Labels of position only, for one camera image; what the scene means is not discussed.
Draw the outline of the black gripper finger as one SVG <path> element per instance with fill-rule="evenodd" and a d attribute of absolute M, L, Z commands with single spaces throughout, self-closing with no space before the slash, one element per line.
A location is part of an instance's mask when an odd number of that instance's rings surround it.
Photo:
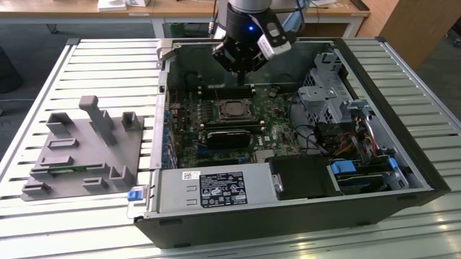
<path fill-rule="evenodd" d="M 268 59 L 257 43 L 244 43 L 241 54 L 241 84 L 244 84 L 246 74 L 258 71 L 266 64 Z"/>
<path fill-rule="evenodd" d="M 238 67 L 238 42 L 233 39 L 224 41 L 214 47 L 213 56 L 228 72 L 237 77 L 237 83 L 241 83 L 241 68 Z"/>

